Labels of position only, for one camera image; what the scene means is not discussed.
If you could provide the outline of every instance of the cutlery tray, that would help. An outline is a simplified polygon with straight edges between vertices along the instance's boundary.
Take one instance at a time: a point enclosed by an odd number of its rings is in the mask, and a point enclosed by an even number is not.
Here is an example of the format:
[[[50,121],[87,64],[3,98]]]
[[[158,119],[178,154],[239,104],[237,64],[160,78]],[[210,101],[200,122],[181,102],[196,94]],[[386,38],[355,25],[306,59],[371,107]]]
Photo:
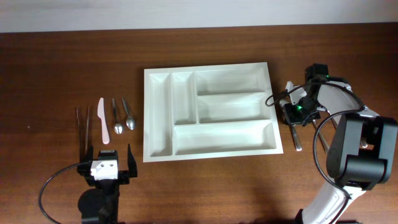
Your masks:
[[[144,162],[283,153],[266,63],[145,69],[144,87]]]

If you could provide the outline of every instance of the knife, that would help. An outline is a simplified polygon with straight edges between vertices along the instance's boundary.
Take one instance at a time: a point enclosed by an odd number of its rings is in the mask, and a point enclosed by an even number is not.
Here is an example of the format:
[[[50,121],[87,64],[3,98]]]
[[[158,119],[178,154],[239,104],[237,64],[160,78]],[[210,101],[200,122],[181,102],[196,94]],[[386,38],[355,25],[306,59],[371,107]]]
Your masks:
[[[108,144],[110,142],[110,138],[109,138],[108,129],[106,127],[105,110],[104,110],[104,98],[99,99],[97,115],[101,119],[102,142],[104,144]]]

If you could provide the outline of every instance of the wooden table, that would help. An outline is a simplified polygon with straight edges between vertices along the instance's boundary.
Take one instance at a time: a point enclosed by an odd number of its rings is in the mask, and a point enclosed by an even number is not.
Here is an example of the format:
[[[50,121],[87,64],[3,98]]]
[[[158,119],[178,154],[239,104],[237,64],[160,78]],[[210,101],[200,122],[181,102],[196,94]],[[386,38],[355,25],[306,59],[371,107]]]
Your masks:
[[[93,106],[95,155],[116,149],[127,169],[132,145],[139,177],[121,186],[126,223],[258,223],[292,219],[324,183],[312,158],[314,128],[299,127],[295,152],[279,123],[284,154],[142,163],[145,68],[268,62],[274,93],[304,82],[314,62],[345,77],[374,111],[398,119],[398,24],[109,30],[0,34],[0,222],[49,223],[37,206],[42,184],[78,162],[75,107]],[[124,96],[137,127],[101,142],[95,115]],[[323,131],[331,141],[331,125]],[[357,199],[342,220],[396,223],[398,155],[390,180]],[[320,150],[320,160],[325,156]],[[44,207],[62,223],[78,223],[79,196],[89,189],[75,171],[53,180]]]

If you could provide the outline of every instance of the spoon bowl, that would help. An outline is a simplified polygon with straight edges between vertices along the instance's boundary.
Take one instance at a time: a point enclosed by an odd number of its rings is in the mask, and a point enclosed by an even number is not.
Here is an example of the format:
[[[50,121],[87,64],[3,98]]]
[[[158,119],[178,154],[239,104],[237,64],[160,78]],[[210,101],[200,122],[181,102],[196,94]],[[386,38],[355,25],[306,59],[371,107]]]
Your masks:
[[[113,130],[116,132],[116,134],[121,134],[123,132],[123,126],[119,123],[116,123],[113,126]]]
[[[136,121],[131,116],[127,117],[126,125],[130,130],[133,130],[136,127]]]

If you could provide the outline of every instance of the metal rod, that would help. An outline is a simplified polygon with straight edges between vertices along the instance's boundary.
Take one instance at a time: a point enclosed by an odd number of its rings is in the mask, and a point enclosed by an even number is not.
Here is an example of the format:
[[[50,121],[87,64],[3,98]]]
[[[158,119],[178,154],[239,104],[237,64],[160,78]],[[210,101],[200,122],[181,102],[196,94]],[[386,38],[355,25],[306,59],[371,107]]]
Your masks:
[[[364,149],[366,149],[368,147],[368,144],[367,144],[365,138],[361,138],[359,143],[361,144],[361,147],[364,148]]]
[[[78,138],[79,138],[79,153],[81,154],[81,128],[80,128],[80,120],[79,120],[79,107],[76,107],[76,120],[77,120],[77,130],[78,130]]]
[[[334,118],[331,119],[331,122],[333,123],[335,129],[337,129],[337,122],[335,121]]]
[[[315,130],[318,128],[317,122],[313,119],[312,120],[312,124],[313,127],[315,128]],[[326,139],[323,137],[323,134],[321,133],[321,131],[319,130],[319,135],[318,135],[319,139],[321,140],[322,146],[323,146],[323,150],[325,151],[326,154],[328,154],[329,151],[329,144],[328,142],[326,142]]]
[[[90,106],[88,106],[88,109],[87,109],[86,138],[85,138],[85,144],[86,144],[86,147],[85,147],[85,154],[87,153],[87,150],[88,150],[88,126],[89,126],[89,124],[90,124]]]
[[[289,125],[290,130],[292,132],[293,140],[294,140],[294,146],[296,147],[296,151],[301,151],[303,150],[303,147],[300,144],[299,136],[297,135],[296,129],[294,126]]]

